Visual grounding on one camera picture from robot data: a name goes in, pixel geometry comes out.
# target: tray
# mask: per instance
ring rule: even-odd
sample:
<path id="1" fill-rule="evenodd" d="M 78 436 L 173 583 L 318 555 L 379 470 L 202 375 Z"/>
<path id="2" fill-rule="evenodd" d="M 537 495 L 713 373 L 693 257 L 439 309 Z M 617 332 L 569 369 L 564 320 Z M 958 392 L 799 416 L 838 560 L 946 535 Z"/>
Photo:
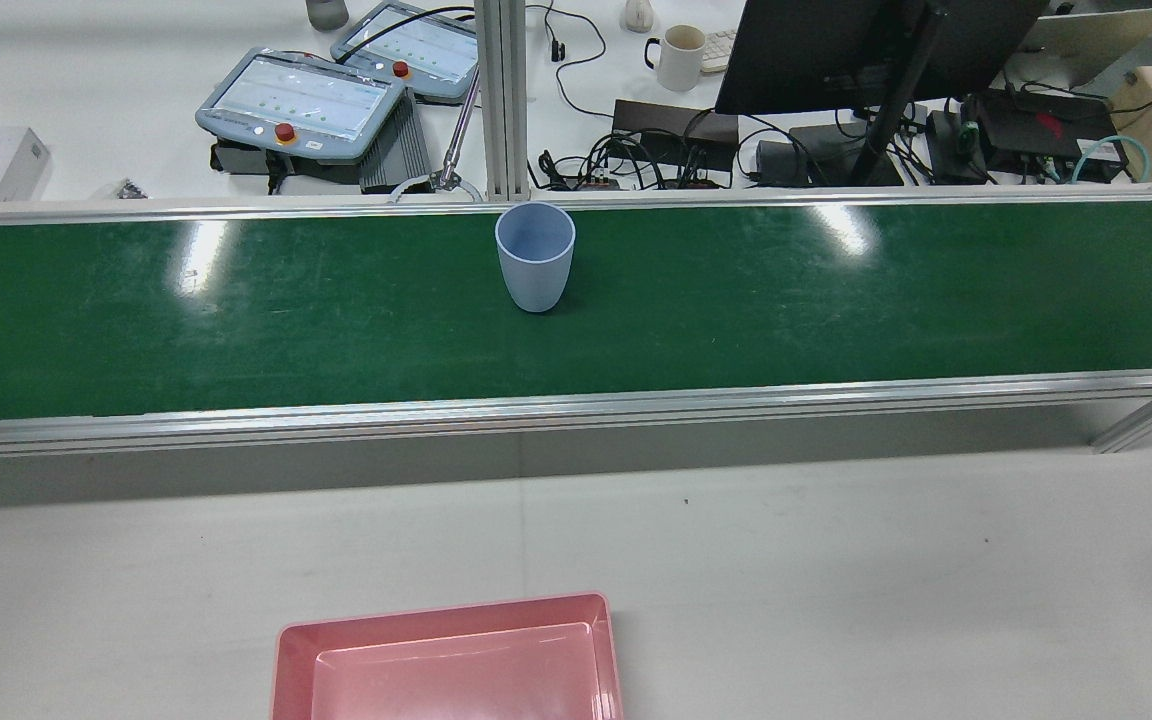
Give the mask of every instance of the tray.
<path id="1" fill-rule="evenodd" d="M 273 720 L 621 720 L 607 598 L 287 626 Z"/>

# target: touchscreen display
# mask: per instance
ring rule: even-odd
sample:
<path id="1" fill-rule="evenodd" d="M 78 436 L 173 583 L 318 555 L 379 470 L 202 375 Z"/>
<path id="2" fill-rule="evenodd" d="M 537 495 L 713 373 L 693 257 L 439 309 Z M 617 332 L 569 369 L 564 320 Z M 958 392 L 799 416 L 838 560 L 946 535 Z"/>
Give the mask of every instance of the touchscreen display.
<path id="1" fill-rule="evenodd" d="M 354 142 L 384 94 L 361 79 L 257 56 L 215 107 Z"/>
<path id="2" fill-rule="evenodd" d="M 361 44 L 408 17 L 410 15 L 385 8 L 371 18 L 371 22 L 358 29 L 358 32 L 353 33 L 348 45 Z M 473 70 L 473 65 L 479 61 L 479 43 L 476 37 L 422 20 L 385 33 L 380 40 L 371 41 L 364 50 L 372 55 L 389 60 L 403 60 L 412 69 L 452 82 L 464 79 Z"/>

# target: blue cable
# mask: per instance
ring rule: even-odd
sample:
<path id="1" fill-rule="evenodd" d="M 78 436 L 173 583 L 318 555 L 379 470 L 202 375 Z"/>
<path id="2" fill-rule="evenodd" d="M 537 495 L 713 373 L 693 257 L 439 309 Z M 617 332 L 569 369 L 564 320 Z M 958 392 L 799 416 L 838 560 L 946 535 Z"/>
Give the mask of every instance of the blue cable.
<path id="1" fill-rule="evenodd" d="M 1074 165 L 1074 174 L 1071 174 L 1071 176 L 1069 177 L 1069 183 L 1074 184 L 1075 182 L 1078 182 L 1078 175 L 1083 172 L 1083 165 L 1087 162 L 1089 158 L 1091 158 L 1092 152 L 1100 150 L 1101 145 L 1105 145 L 1106 142 L 1114 142 L 1114 141 L 1130 142 L 1132 143 L 1132 145 L 1135 145 L 1135 149 L 1140 151 L 1140 156 L 1144 159 L 1144 168 L 1142 169 L 1140 179 L 1138 179 L 1137 182 L 1149 181 L 1149 151 L 1144 149 L 1144 145 L 1140 145 L 1140 142 L 1137 141 L 1137 138 L 1135 137 L 1128 137 L 1124 135 L 1112 135 L 1111 137 L 1101 137 L 1100 141 L 1093 142 L 1092 146 L 1087 147 L 1087 152 L 1083 152 L 1083 157 L 1078 159 L 1078 164 Z"/>

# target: mug handle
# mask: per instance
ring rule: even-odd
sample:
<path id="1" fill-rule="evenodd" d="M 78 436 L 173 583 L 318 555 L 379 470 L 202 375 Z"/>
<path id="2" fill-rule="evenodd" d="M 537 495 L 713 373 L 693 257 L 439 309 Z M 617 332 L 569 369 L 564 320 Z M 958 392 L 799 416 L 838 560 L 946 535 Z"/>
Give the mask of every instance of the mug handle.
<path id="1" fill-rule="evenodd" d="M 643 61 L 644 61 L 644 63 L 647 65 L 649 68 L 652 68 L 654 70 L 655 69 L 655 63 L 653 63 L 652 60 L 649 60 L 649 50 L 653 45 L 660 45 L 660 38 L 659 37 L 650 37 L 650 38 L 647 38 L 647 44 L 643 46 Z"/>

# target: white floor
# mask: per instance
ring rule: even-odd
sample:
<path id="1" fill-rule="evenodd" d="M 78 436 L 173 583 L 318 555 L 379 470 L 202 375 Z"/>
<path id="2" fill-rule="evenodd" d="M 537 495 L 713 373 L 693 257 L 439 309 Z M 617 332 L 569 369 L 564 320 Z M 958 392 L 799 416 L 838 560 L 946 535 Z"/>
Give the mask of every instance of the white floor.
<path id="1" fill-rule="evenodd" d="M 265 717 L 280 626 L 582 589 L 627 720 L 1152 717 L 1152 439 L 1093 416 L 0 461 L 0 717 Z"/>

